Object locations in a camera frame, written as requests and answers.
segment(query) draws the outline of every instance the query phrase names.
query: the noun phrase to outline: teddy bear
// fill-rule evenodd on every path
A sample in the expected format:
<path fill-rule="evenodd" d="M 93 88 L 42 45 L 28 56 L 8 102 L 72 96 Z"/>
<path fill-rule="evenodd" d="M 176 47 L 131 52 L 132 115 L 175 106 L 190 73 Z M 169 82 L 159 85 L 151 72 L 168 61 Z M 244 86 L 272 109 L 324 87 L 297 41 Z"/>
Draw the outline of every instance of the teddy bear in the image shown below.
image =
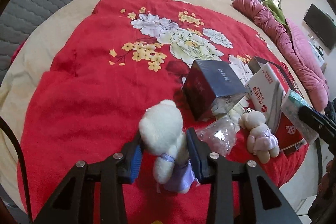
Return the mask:
<path fill-rule="evenodd" d="M 239 124 L 250 131 L 247 138 L 248 152 L 256 155 L 262 164 L 279 155 L 278 139 L 266 125 L 264 114 L 255 110 L 244 113 Z"/>
<path fill-rule="evenodd" d="M 157 156 L 153 176 L 171 192 L 187 193 L 195 176 L 189 161 L 183 119 L 176 104 L 163 100 L 147 109 L 139 122 L 145 149 Z"/>

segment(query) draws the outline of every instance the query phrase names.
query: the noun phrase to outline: dark blue box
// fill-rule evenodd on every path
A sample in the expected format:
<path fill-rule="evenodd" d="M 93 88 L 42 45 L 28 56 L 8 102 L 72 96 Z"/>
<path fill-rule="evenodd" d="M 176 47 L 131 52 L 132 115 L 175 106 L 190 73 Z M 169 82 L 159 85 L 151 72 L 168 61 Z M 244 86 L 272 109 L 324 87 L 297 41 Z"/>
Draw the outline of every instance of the dark blue box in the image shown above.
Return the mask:
<path fill-rule="evenodd" d="M 225 61 L 195 60 L 182 90 L 195 120 L 227 114 L 248 92 Z"/>

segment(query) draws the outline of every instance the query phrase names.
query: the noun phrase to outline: pink blanket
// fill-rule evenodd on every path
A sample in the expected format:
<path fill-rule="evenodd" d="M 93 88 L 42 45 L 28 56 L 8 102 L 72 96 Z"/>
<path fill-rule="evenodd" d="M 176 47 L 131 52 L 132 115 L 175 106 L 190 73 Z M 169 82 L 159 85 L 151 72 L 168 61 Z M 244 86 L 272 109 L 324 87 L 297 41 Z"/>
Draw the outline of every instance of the pink blanket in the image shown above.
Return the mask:
<path fill-rule="evenodd" d="M 232 5 L 271 38 L 307 90 L 313 107 L 322 111 L 328 104 L 329 87 L 300 28 L 286 18 L 289 37 L 284 26 L 258 0 L 234 0 Z"/>

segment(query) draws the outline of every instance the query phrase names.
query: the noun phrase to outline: green blanket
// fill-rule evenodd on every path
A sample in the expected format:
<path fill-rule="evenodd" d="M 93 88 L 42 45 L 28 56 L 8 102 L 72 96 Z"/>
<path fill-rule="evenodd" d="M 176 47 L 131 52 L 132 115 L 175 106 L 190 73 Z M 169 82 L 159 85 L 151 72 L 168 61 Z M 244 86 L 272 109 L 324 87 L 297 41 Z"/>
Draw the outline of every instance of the green blanket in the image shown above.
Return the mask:
<path fill-rule="evenodd" d="M 264 0 L 262 3 L 265 7 L 269 9 L 269 11 L 274 16 L 277 22 L 280 22 L 286 29 L 286 31 L 290 31 L 289 26 L 287 25 L 286 18 L 282 12 L 282 10 L 275 6 L 274 2 L 271 0 Z"/>

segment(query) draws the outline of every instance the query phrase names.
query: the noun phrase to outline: black television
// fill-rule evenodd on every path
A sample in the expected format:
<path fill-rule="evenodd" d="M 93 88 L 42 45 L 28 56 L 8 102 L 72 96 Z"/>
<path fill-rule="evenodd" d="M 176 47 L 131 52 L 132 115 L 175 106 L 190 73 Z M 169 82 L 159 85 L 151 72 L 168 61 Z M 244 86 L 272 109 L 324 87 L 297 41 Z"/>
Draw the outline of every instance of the black television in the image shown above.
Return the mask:
<path fill-rule="evenodd" d="M 314 4 L 311 4 L 305 18 L 308 27 L 321 39 L 330 50 L 336 44 L 336 26 L 333 20 Z"/>

